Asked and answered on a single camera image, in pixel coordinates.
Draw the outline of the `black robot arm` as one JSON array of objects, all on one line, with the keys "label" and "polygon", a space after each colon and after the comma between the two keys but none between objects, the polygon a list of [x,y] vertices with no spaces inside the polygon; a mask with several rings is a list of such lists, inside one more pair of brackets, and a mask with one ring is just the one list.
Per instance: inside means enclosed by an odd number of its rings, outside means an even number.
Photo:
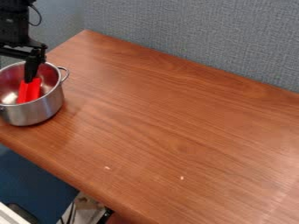
[{"label": "black robot arm", "polygon": [[29,37],[29,9],[36,0],[0,0],[0,55],[24,60],[24,82],[31,83],[45,62],[48,46]]}]

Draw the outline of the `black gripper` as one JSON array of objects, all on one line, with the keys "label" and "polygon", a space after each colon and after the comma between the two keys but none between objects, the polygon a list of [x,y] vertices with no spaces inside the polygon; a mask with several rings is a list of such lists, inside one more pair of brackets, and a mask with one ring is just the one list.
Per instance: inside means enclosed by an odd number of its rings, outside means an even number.
[{"label": "black gripper", "polygon": [[0,55],[25,60],[24,82],[33,81],[48,46],[29,37],[29,9],[0,8]]}]

